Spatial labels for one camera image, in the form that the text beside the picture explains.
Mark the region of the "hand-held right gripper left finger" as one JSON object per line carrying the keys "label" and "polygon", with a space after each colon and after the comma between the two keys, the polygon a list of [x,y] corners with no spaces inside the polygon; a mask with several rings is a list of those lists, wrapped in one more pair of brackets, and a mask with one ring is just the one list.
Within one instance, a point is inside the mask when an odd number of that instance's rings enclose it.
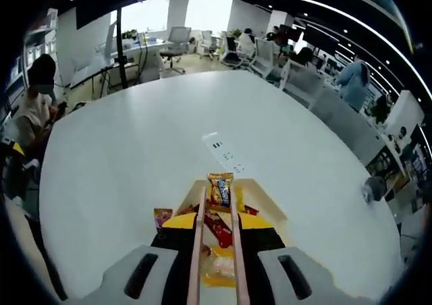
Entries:
{"label": "hand-held right gripper left finger", "polygon": [[101,286],[81,304],[198,304],[199,247],[196,215],[191,228],[164,227],[109,267]]}

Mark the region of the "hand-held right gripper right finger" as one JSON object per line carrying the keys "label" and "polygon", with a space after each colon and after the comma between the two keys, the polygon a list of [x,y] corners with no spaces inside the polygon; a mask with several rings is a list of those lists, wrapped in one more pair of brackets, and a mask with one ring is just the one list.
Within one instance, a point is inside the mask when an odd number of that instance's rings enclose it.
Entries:
{"label": "hand-held right gripper right finger", "polygon": [[367,304],[335,286],[322,264],[287,247],[260,217],[236,219],[236,293],[239,304]]}

